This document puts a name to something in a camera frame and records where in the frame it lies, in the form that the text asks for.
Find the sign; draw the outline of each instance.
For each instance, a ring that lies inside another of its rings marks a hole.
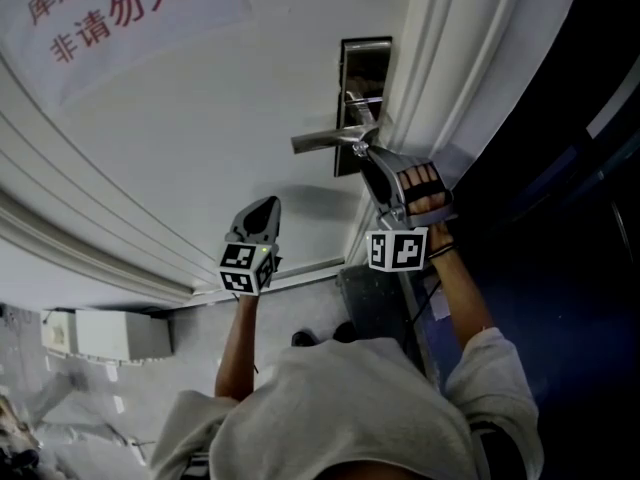
[[[0,48],[38,100],[55,108],[249,12],[249,0],[0,0]]]

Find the door handle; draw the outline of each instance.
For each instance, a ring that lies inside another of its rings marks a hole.
[[[370,144],[378,132],[377,123],[348,126],[339,130],[326,130],[323,132],[308,133],[291,138],[293,152],[297,155],[318,149],[335,148],[339,146],[354,145],[359,142]]]
[[[390,38],[342,42],[338,129],[292,137],[296,155],[336,148],[334,175],[359,171],[354,153],[367,148],[377,138],[390,55]]]

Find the person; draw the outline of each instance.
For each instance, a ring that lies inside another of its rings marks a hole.
[[[127,438],[120,435],[106,422],[100,423],[50,423],[46,416],[78,391],[78,375],[56,373],[46,384],[22,401],[24,420],[15,414],[9,399],[0,396],[0,418],[7,420],[11,433],[39,449],[49,444],[71,444],[81,441],[100,441],[116,446],[127,446]]]
[[[425,165],[400,179],[407,190],[437,175]],[[436,194],[409,211],[443,204],[444,195]],[[444,394],[389,338],[286,349],[273,378],[254,390],[258,297],[242,296],[215,397],[179,395],[150,462],[153,477],[538,478],[538,412],[518,353],[495,327],[460,255],[447,247],[452,243],[445,223],[429,228],[430,251],[446,250],[432,262],[463,349]]]

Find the cable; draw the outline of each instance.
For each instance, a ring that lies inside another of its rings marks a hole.
[[[49,314],[42,321],[42,325],[47,325],[47,322],[49,321],[49,317],[51,316],[51,313],[53,313],[56,309],[58,308],[53,308],[52,310],[49,311]]]
[[[414,316],[409,322],[407,322],[407,326],[404,330],[404,339],[402,340],[402,350],[405,354],[407,353],[407,342],[409,340],[409,330],[413,329],[413,326],[418,321],[418,318],[420,318],[420,316],[422,315],[422,312],[425,310],[425,308],[431,301],[431,297],[433,297],[433,294],[436,293],[436,290],[440,287],[441,284],[442,282],[440,281],[440,279],[438,279],[438,282],[432,288],[431,292],[427,295],[427,300],[424,301],[424,304],[422,304],[422,307],[418,310],[418,312],[416,313],[416,316]]]

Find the gray floor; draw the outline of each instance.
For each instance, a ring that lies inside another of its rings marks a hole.
[[[121,367],[114,383],[104,366],[79,359],[49,357],[51,371],[47,371],[38,315],[10,309],[0,325],[0,385],[9,388],[11,400],[19,405],[54,372],[75,373],[83,379],[82,391],[68,397],[47,420],[86,423],[104,419],[124,435],[155,441],[180,390],[211,393],[234,310],[235,302],[228,302],[176,312],[171,317],[174,357]],[[335,279],[264,295],[256,334],[257,383],[269,376],[270,365],[289,346],[294,332],[306,327],[326,339],[346,319]],[[124,400],[124,413],[117,413],[113,395]],[[153,446],[143,447],[147,458]],[[112,445],[74,443],[49,451],[79,479],[147,478],[146,468],[129,450]]]

